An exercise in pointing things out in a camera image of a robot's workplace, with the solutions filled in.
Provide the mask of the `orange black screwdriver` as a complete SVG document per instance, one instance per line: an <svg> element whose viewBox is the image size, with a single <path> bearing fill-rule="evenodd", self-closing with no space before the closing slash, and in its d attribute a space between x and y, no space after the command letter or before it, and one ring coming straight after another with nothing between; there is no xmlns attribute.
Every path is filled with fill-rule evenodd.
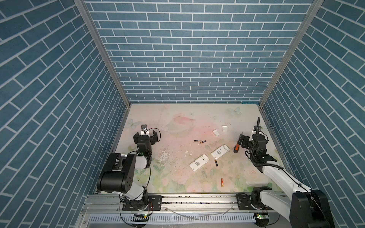
<svg viewBox="0 0 365 228"><path fill-rule="evenodd" d="M235 145L235 147L234 147L234 149L233 149L233 152L235 153L235 154L237 154L238 153L238 151L239 151L239 149L240 149L240 147L241 147L241 144L242 144L242 142L243 142L243 140L244 140L244 135L243 135L243 133L241 133L240 135L239 135L239 139L238 139L238 141L237 141L237 143L236 143L236 145Z"/></svg>

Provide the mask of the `white battery cover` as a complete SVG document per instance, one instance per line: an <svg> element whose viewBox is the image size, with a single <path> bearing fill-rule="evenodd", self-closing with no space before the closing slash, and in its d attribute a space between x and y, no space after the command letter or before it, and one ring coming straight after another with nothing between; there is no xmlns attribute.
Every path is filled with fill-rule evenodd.
<svg viewBox="0 0 365 228"><path fill-rule="evenodd" d="M223 131L223 132L228 132L228 127L227 127L226 125L223 125L223 126L222 126L222 131Z"/></svg>
<svg viewBox="0 0 365 228"><path fill-rule="evenodd" d="M220 136L220 133L217 131L217 129L213 130L213 133L216 137Z"/></svg>

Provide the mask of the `white remote control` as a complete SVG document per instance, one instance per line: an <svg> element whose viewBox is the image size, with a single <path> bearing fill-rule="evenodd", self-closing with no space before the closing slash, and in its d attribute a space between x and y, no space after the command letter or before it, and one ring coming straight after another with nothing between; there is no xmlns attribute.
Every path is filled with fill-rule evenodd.
<svg viewBox="0 0 365 228"><path fill-rule="evenodd" d="M208 156L203 154L202 156L194 160L192 163L190 163L189 166L195 172L199 170L201 167L203 167L209 161L210 159L208 158Z"/></svg>
<svg viewBox="0 0 365 228"><path fill-rule="evenodd" d="M226 144L223 144L222 146L220 146L219 148L217 148L216 150L211 152L211 155L215 160L217 160L229 151L230 151L230 148Z"/></svg>

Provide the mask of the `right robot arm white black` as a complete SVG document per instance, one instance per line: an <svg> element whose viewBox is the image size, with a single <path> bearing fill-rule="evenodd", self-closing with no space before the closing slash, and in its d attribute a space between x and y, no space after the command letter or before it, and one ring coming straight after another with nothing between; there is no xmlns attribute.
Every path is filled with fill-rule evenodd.
<svg viewBox="0 0 365 228"><path fill-rule="evenodd" d="M333 228L335 224L326 194L313 190L289 174L268 154L267 143L268 139L263 134L241 134L234 147L235 153L239 148L245 148L245 155L251 163L286 194L282 197L267 186L255 187L251 193L252 207L257 210L274 209L293 228Z"/></svg>

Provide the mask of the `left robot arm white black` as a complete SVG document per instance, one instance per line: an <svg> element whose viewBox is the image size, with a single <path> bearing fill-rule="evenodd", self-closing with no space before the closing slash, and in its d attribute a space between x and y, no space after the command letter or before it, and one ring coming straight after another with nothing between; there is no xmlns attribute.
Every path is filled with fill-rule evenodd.
<svg viewBox="0 0 365 228"><path fill-rule="evenodd" d="M97 180L97 190L107 193L119 193L129 202L147 204L147 187L134 182L136 169L151 169L152 145L159 142L161 132L158 128L147 129L133 136L136 150L128 154L112 153Z"/></svg>

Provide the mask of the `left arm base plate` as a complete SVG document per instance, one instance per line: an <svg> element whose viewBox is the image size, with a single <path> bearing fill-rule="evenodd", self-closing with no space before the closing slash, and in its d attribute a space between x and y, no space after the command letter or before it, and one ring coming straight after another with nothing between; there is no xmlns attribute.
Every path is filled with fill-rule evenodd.
<svg viewBox="0 0 365 228"><path fill-rule="evenodd" d="M122 211L160 211L162 195L143 196L141 200L122 200Z"/></svg>

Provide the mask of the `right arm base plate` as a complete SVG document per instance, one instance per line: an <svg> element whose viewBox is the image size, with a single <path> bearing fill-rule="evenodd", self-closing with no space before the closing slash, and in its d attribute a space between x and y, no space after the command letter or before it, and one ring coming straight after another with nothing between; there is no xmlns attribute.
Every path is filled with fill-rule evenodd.
<svg viewBox="0 0 365 228"><path fill-rule="evenodd" d="M251 195L246 193L238 193L235 195L238 205L238 210L240 211L272 211L273 209L267 206L253 206L251 202Z"/></svg>

